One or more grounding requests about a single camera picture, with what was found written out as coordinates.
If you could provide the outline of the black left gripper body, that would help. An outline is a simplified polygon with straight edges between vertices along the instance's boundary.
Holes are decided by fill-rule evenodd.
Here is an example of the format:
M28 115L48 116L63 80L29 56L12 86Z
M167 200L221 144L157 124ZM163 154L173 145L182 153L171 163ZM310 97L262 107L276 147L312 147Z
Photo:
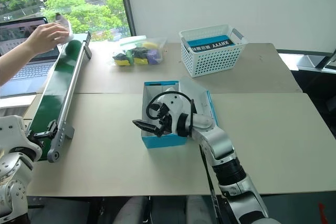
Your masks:
M35 132L34 132L33 130L29 130L29 131L27 132L27 134L26 134L27 139L28 139L30 142L32 142L32 143L38 145L40 148L43 148L44 145L43 145L43 143L42 143L41 140L40 140L41 137L33 137L34 134L35 134Z

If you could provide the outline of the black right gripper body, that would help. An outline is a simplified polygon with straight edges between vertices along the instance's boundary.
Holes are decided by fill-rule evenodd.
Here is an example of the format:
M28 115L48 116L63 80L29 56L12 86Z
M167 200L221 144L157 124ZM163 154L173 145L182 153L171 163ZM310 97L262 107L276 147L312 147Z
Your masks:
M167 130L167 134L172 133L172 116L169 111L167 105L163 103L157 114L159 117L159 124Z

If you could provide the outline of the person's bare hand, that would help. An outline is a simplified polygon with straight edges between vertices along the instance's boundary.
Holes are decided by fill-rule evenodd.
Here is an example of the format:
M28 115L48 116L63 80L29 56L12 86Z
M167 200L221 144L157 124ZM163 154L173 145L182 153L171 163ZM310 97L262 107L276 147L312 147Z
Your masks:
M48 52L58 44L65 43L70 32L58 23L47 23L38 26L25 41L29 50L34 54Z

